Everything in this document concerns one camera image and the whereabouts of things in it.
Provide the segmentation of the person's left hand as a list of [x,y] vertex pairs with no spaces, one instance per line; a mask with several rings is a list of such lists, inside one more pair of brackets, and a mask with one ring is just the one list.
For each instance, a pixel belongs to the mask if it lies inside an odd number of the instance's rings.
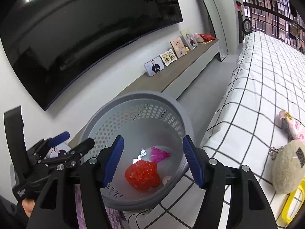
[[33,209],[35,207],[35,201],[32,200],[32,199],[27,199],[25,198],[23,201],[22,201],[22,207],[24,209],[24,212],[25,214],[30,217],[31,216],[31,213],[33,212]]

